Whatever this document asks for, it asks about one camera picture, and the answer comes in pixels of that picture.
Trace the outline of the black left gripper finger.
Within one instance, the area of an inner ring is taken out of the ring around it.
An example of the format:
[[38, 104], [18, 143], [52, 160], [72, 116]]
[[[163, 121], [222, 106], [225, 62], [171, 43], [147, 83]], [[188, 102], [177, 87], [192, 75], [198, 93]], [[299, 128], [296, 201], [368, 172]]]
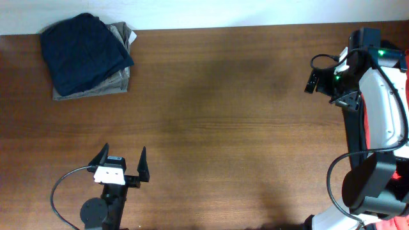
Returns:
[[141, 152], [141, 156], [139, 159], [139, 163], [137, 166], [137, 172], [139, 174], [139, 181], [140, 182], [149, 182], [150, 181], [150, 172], [148, 169], [148, 162], [147, 162], [147, 154], [146, 154], [146, 147], [143, 147]]
[[109, 152], [109, 144], [105, 143], [100, 152], [89, 162], [89, 166], [104, 165]]

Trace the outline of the dark navy blue shorts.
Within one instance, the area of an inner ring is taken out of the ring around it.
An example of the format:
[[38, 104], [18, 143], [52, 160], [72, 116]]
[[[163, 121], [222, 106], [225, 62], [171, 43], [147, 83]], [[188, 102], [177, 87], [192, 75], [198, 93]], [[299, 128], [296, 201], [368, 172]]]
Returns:
[[63, 20], [40, 35], [42, 56], [61, 96], [96, 87], [134, 64], [109, 28], [90, 13]]

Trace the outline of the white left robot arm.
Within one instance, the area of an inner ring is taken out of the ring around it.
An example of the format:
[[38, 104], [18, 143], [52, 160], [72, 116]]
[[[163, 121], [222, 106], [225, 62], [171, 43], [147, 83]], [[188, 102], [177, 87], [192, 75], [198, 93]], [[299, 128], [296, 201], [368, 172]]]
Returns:
[[137, 166], [138, 175], [126, 175], [126, 160], [123, 157], [109, 155], [109, 145], [88, 164], [88, 172], [93, 173], [94, 182], [103, 186], [100, 197], [87, 200], [80, 210], [80, 218], [85, 229], [119, 229], [127, 192], [130, 188], [139, 188], [141, 183], [150, 180], [146, 148], [143, 148]]

